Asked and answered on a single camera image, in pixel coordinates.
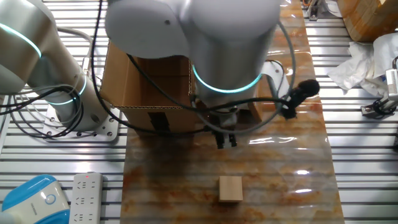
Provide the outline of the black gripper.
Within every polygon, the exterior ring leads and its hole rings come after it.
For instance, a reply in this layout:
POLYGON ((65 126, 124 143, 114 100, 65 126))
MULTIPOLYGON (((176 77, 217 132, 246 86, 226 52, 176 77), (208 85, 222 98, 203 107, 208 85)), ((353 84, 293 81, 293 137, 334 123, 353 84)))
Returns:
POLYGON ((218 149, 224 148, 224 133, 228 134, 228 142, 230 147, 236 147, 238 145, 235 136, 235 134, 239 134, 239 131, 236 129, 238 123, 238 114, 239 109, 236 107, 210 111, 208 113, 208 121, 211 124, 208 127, 212 131, 215 131, 215 139, 218 149), (222 133, 215 130, 213 127, 222 129, 222 133))

